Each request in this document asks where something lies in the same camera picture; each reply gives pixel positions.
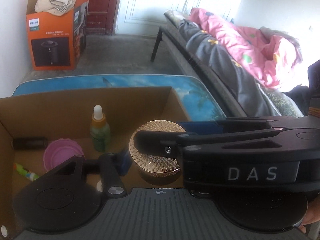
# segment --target pink blanket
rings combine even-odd
[[[272,35],[268,41],[260,30],[235,26],[201,8],[193,8],[189,19],[216,38],[263,86],[279,89],[292,78],[297,53],[287,39]]]

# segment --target bottle label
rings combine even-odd
[[[93,146],[96,149],[96,151],[98,151],[98,152],[104,152],[105,151],[106,145],[105,145],[105,142],[104,142],[104,138],[97,139],[97,138],[92,137],[92,142],[93,142]]]

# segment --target dropper bottle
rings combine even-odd
[[[93,109],[90,135],[93,146],[98,152],[106,152],[110,147],[111,133],[102,107],[96,105]]]

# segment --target blue table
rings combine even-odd
[[[159,87],[175,89],[192,121],[225,119],[221,108],[196,78],[175,75],[111,74],[33,80],[20,84],[13,96],[59,90],[103,87]]]

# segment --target gray ribbed plate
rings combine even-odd
[[[186,189],[133,189],[107,201],[95,220],[72,232],[40,235],[23,231],[17,240],[307,240],[293,229],[258,234],[226,220],[211,200],[192,197]]]

